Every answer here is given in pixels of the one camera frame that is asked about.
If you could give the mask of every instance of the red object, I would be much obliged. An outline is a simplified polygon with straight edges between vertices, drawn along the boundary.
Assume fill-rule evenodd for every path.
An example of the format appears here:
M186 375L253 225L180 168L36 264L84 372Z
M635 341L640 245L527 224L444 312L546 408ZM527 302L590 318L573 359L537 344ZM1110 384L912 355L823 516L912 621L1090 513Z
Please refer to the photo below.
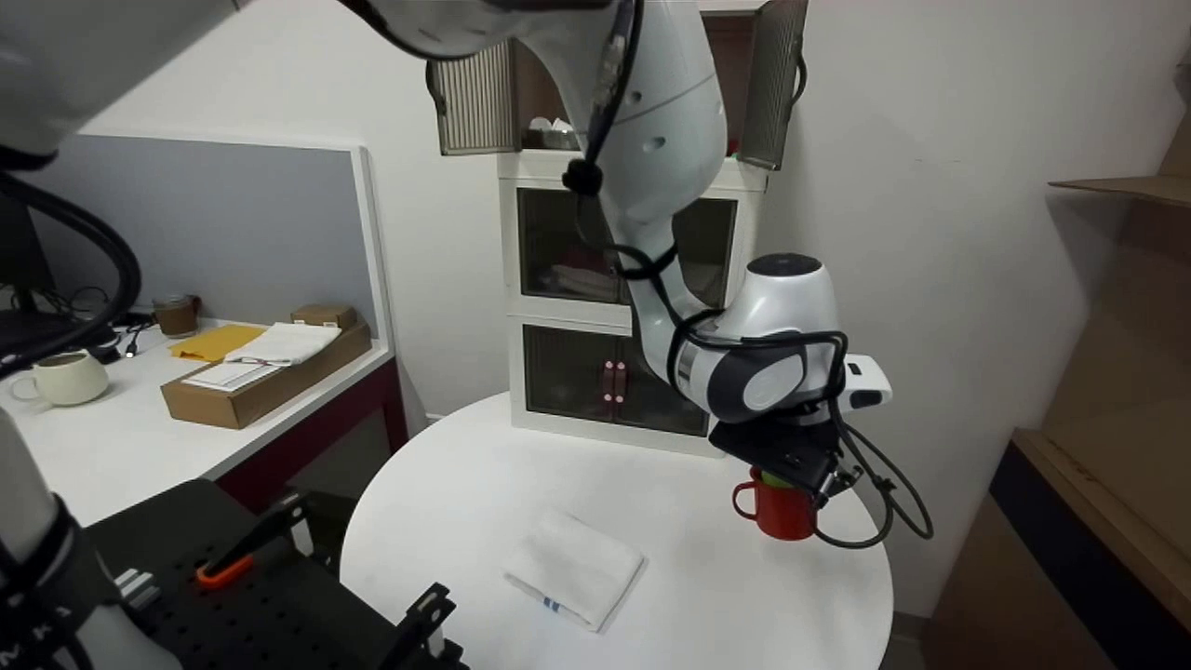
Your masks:
M739 507L739 492L755 492L755 509ZM734 488L734 509L773 538L809 538L814 532L814 497L800 488L766 485L759 467Z
M256 558L253 553L240 553L239 560L229 560L225 569L219 573L209 573L206 566L193 569L193 580L199 590L225 590L233 589L240 576L250 576L256 569Z

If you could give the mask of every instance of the wire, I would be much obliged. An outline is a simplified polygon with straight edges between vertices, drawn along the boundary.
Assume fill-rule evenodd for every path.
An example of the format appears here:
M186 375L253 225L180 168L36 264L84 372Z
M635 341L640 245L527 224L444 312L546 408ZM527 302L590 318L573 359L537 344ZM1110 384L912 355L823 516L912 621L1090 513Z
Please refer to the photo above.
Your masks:
M635 249L635 245L617 245L617 240L603 240L603 238L590 238L590 235L583 230L583 205L588 205L588 199L590 199L590 198L573 194L573 235L582 238L582 245L588 245L588 249L594 249L594 253L624 253L624 256L632 256L632 264L649 266L652 256L649 256L642 249ZM652 276L649 287L652 287L652 291L658 292L658 302L666 303L668 323L681 323L681 315L676 315L676 307L672 307L672 302L668 302L666 281L663 281L658 276Z
M811 65L809 65L809 58L804 58L804 53L797 53L794 71L797 71L797 85L794 85L794 99L789 99L789 105L804 99L809 81L811 81Z
M823 527L814 527L814 535L817 535L823 543L828 543L828 547L864 552L864 547L878 547L882 538L889 538L893 516L902 516L904 527L912 527L919 538L930 538L930 535L933 535L933 516L930 516L919 488L915 488L915 485L895 467L895 462L893 462L884 450L878 450L861 426L845 422L845 421L838 415L838 405L832 405L832 421L838 421L838 426L840 426L840 446L848 450L848 457L856 457L861 472L864 472L864 475L874 485L874 492L882 496L882 525L878 525L878 532L868 535L868 538L838 538L838 535L827 535ZM893 496L895 485L893 485L889 475L878 475L856 442L861 442L868 454L874 454L874 457L895 475L895 485L912 496L915 513L921 516L921 525L904 513L904 507L902 507L895 496Z
M122 355L140 355L140 331L150 331L150 323L135 323L122 331Z
M915 513L921 516L921 525L915 525L907 513L904 513L904 507L893 497L893 485L889 485L889 507L893 507L893 513L904 519L904 527L912 527L919 538L930 538L933 535L933 516L930 516L930 509L926 509L926 502L921 502L921 496L919 496L919 488L895 467L895 462L884 454L884 450L878 450L864 430L856 430L853 422L845 422L845 430L848 430L848 446L853 446L853 454L856 454L856 462L864 462L864 454L861 454L861 446L853 442L853 440L861 440L895 478L902 478L902 488L912 496L912 502L915 502Z
M43 212L49 218L77 230L83 238L88 238L114 264L114 276L120 276L120 287L95 318L88 318L67 333L43 339L28 351L20 351L10 355L0 355L0 378L5 378L5 375L20 372L49 354L59 354L59 351L84 341L88 333L103 331L114 315L122 315L140 292L140 264L136 264L135 249L94 212L55 198L55 194L43 194L15 174L0 174L0 194L15 198L15 199Z
M617 76L613 76L613 89L606 92L606 99L594 105L590 111L590 125L588 125L588 148L583 148L583 159L594 163L600 153L603 153L603 141L611 133L611 125L617 123L622 114L622 99L630 92L630 76L632 76L632 65L635 65L635 45L640 45L640 18L642 18L642 0L624 0L617 7L617 28L624 27L630 38L624 38L624 53L622 53L622 61L617 61Z

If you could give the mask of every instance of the gray wall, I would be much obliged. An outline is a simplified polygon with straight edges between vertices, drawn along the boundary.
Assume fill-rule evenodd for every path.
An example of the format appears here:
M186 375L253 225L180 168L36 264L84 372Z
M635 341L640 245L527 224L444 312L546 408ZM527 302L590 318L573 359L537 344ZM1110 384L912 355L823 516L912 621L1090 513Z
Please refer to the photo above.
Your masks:
M374 327L364 225L345 148L276 148L161 137L73 137L36 174L108 218L144 272L140 303L199 292L229 318L280 318L348 302ZM103 256L42 224L62 292L114 287Z

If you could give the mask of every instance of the wooden shelf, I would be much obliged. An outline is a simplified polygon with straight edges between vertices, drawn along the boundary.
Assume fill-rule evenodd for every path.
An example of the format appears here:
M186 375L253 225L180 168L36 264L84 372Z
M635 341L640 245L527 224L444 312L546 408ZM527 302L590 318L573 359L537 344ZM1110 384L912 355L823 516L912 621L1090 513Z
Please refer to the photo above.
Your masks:
M1049 187L1191 209L1191 178L1070 178Z
M1044 430L1016 430L1021 454L1049 478L1070 513L1191 627L1186 553L1121 497L1121 488L1096 478L1070 446Z

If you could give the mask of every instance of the cardboard box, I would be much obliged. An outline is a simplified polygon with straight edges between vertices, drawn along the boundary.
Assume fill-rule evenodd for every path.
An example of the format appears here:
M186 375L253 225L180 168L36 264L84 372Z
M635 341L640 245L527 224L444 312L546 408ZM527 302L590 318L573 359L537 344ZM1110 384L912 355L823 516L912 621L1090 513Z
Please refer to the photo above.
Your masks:
M353 307L299 307L304 323L345 323L337 339L312 354L304 365L280 367L276 375L264 375L239 389L213 389L213 387L189 387L186 378L206 372L180 375L161 387L168 408L173 421L197 421L197 422L219 422L219 426L245 426L256 415L280 408L304 387L326 378L335 367L348 365L372 344L372 331L362 323Z

